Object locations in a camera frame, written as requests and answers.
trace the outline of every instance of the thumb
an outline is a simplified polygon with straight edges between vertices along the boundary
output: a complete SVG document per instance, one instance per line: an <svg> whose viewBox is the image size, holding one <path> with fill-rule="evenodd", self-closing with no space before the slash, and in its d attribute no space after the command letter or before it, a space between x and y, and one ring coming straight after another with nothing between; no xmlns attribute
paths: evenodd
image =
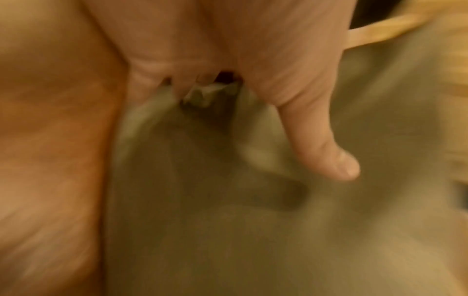
<svg viewBox="0 0 468 296"><path fill-rule="evenodd" d="M301 95L278 107L285 131L299 160L312 171L349 181L360 174L358 161L335 142L330 126L330 99Z"/></svg>

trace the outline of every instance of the olive green cloth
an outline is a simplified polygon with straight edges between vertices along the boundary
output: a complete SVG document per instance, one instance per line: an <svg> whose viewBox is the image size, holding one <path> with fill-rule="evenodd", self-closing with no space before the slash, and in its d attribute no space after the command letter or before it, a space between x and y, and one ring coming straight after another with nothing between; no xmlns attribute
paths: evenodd
<svg viewBox="0 0 468 296"><path fill-rule="evenodd" d="M105 238L109 296L446 296L452 193L437 120L436 29L348 50L331 108L362 176L295 160L246 88L129 111Z"/></svg>

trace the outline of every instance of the skin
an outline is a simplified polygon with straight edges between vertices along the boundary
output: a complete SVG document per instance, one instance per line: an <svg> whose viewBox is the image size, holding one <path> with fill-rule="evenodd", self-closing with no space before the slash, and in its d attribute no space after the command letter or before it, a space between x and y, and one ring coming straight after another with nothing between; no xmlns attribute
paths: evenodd
<svg viewBox="0 0 468 296"><path fill-rule="evenodd" d="M84 2L130 64L130 102L145 101L165 78L181 97L234 71L278 109L303 164L336 180L359 176L329 116L355 0Z"/></svg>

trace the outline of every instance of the black object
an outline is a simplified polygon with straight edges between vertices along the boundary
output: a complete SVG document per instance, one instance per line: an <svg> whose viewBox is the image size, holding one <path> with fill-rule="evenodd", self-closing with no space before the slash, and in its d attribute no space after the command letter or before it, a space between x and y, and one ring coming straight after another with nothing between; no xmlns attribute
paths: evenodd
<svg viewBox="0 0 468 296"><path fill-rule="evenodd" d="M386 19L403 0L358 0L350 29Z"/></svg>

